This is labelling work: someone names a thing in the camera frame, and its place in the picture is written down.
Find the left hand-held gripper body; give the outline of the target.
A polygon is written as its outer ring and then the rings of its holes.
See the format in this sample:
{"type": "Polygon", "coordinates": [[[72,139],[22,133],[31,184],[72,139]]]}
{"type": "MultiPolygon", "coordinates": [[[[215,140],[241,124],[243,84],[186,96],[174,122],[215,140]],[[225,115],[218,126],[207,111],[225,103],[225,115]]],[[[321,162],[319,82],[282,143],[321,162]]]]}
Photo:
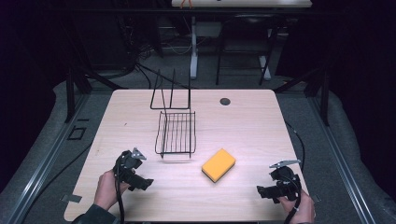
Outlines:
{"type": "Polygon", "coordinates": [[[116,178],[116,186],[127,183],[131,187],[131,177],[136,175],[135,170],[142,164],[146,157],[135,147],[133,150],[125,150],[117,158],[113,173],[116,178]]]}

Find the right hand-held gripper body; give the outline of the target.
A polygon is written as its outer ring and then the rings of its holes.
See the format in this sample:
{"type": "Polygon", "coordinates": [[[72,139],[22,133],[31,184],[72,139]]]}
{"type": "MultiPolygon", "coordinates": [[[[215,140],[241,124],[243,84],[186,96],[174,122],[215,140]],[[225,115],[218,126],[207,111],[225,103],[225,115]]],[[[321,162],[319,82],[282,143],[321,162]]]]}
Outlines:
{"type": "Polygon", "coordinates": [[[271,165],[274,171],[270,176],[276,182],[276,197],[286,197],[289,201],[298,198],[301,190],[300,177],[290,169],[290,165],[299,162],[300,160],[280,161],[271,165]]]}

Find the yellow sponge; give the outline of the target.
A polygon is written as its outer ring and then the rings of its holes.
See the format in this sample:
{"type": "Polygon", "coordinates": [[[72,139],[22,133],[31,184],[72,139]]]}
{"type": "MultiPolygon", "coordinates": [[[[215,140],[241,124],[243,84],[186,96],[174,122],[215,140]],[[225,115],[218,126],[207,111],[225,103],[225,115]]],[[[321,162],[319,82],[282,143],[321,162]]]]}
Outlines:
{"type": "Polygon", "coordinates": [[[204,163],[202,171],[211,181],[216,183],[235,165],[235,163],[235,157],[222,148],[204,163]]]}

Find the black wire rack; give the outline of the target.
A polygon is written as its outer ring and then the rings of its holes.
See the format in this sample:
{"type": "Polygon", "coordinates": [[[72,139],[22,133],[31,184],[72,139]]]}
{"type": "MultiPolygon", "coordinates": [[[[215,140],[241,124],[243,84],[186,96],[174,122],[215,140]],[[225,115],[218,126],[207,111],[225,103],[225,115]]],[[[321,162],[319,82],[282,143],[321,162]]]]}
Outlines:
{"type": "Polygon", "coordinates": [[[191,155],[196,150],[196,113],[191,108],[191,81],[177,81],[176,71],[171,77],[157,72],[149,104],[159,112],[155,140],[155,153],[165,155],[191,155]]]}

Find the person's right hand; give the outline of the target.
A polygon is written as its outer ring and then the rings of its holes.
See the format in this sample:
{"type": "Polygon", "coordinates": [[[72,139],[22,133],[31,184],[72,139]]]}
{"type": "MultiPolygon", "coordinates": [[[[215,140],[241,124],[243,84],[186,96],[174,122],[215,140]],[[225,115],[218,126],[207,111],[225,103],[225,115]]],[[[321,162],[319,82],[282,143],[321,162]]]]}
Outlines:
{"type": "Polygon", "coordinates": [[[280,204],[288,214],[285,224],[314,224],[315,206],[312,198],[302,189],[300,202],[289,201],[286,197],[280,197],[280,204]]]}

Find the person's left hand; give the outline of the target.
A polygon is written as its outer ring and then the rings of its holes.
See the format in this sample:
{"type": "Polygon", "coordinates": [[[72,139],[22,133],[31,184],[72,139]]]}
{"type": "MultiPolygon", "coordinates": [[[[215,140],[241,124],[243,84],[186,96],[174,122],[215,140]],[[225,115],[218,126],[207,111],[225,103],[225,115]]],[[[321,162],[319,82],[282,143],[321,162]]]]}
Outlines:
{"type": "Polygon", "coordinates": [[[112,170],[100,175],[93,203],[108,211],[117,201],[115,176],[112,170]]]}

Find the black tape square mark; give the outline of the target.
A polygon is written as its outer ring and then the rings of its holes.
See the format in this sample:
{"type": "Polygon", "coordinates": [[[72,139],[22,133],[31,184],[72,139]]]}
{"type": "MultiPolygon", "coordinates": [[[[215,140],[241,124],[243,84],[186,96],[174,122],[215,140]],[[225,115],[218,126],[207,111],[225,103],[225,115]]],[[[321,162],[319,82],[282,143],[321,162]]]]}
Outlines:
{"type": "Polygon", "coordinates": [[[86,132],[85,127],[77,127],[74,126],[69,133],[67,139],[68,140],[81,140],[86,132]]]}

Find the grey tape strip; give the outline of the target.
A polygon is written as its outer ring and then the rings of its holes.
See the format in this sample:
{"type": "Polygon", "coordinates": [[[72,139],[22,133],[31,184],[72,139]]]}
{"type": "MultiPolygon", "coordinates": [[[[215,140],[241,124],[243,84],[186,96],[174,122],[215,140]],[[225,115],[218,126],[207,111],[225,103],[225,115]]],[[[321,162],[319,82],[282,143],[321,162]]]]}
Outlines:
{"type": "Polygon", "coordinates": [[[66,203],[79,203],[81,201],[82,197],[78,196],[78,195],[74,195],[74,194],[65,194],[62,198],[61,201],[62,202],[66,202],[66,203]]]}

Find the black chair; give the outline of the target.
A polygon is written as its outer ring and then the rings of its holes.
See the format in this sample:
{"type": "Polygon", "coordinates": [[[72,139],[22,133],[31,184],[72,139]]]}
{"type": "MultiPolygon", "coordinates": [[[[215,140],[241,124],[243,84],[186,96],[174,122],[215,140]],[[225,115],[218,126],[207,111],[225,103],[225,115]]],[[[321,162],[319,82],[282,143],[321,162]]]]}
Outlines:
{"type": "Polygon", "coordinates": [[[226,20],[219,31],[216,84],[222,70],[259,69],[261,85],[283,22],[275,14],[239,14],[226,20]]]}

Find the white background desk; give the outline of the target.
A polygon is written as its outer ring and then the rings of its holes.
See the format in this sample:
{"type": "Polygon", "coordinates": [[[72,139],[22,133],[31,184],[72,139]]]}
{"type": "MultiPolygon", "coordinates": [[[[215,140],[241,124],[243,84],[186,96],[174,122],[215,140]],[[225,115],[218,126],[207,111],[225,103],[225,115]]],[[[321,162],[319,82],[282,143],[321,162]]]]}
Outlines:
{"type": "MultiPolygon", "coordinates": [[[[224,9],[224,8],[310,8],[312,6],[311,0],[171,0],[173,7],[186,8],[209,8],[209,9],[224,9]]],[[[197,21],[193,16],[191,19],[191,71],[192,79],[197,78],[198,67],[198,48],[197,37],[210,37],[219,34],[220,24],[216,21],[197,21]]]]}

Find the aluminium floor rail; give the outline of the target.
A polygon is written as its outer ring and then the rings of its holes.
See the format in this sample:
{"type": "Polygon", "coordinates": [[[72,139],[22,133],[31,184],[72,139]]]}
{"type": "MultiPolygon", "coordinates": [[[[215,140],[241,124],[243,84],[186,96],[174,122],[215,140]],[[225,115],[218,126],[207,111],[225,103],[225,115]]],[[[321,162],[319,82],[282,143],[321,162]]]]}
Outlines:
{"type": "Polygon", "coordinates": [[[347,161],[342,153],[333,133],[329,126],[325,124],[323,121],[320,112],[319,112],[319,104],[315,98],[308,97],[307,101],[313,110],[314,116],[318,121],[318,125],[320,129],[324,132],[327,141],[330,145],[330,153],[332,154],[332,160],[336,166],[336,169],[343,181],[343,184],[346,188],[347,194],[349,196],[350,201],[353,203],[353,206],[357,212],[357,215],[362,224],[377,224],[375,218],[373,216],[372,211],[370,210],[366,200],[363,197],[361,192],[361,188],[358,186],[354,176],[352,175],[347,161]]]}
{"type": "Polygon", "coordinates": [[[64,118],[67,115],[65,99],[56,100],[49,120],[16,174],[0,194],[0,211],[2,211],[0,224],[22,224],[27,210],[43,189],[43,184],[61,152],[66,136],[73,129],[76,116],[88,99],[87,94],[78,97],[74,106],[75,112],[68,121],[64,118]]]}

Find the black frame post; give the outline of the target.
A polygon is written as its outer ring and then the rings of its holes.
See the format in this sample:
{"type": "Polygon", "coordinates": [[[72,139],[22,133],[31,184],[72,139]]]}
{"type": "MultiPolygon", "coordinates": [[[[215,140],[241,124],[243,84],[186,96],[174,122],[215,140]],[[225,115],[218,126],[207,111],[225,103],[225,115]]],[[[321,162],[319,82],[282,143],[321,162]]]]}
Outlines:
{"type": "Polygon", "coordinates": [[[67,116],[65,122],[69,122],[76,113],[75,87],[77,87],[82,94],[90,94],[92,92],[92,85],[88,80],[89,77],[99,81],[113,91],[124,90],[124,87],[100,76],[91,69],[83,66],[71,67],[66,76],[67,116]]]}
{"type": "Polygon", "coordinates": [[[316,97],[319,95],[319,116],[323,123],[328,126],[328,107],[329,107],[329,95],[330,95],[330,76],[326,69],[315,68],[306,74],[294,78],[288,81],[286,84],[274,89],[275,93],[281,93],[287,91],[290,88],[296,86],[297,84],[307,81],[304,88],[304,95],[306,97],[316,97]]]}

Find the black horizontal frame bar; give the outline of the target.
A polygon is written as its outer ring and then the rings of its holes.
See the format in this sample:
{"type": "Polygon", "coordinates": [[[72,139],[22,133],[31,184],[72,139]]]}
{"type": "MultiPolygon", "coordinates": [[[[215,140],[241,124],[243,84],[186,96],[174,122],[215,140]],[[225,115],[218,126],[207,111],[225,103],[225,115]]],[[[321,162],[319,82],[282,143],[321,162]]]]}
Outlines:
{"type": "Polygon", "coordinates": [[[134,14],[134,15],[232,15],[232,14],[281,14],[281,15],[292,15],[292,16],[317,16],[327,15],[329,12],[317,11],[312,9],[291,9],[291,10],[274,10],[268,8],[259,9],[227,9],[227,8],[193,8],[193,9],[158,9],[158,8],[147,8],[147,9],[95,9],[95,8],[56,8],[56,11],[62,11],[67,13],[108,13],[108,14],[134,14]]]}

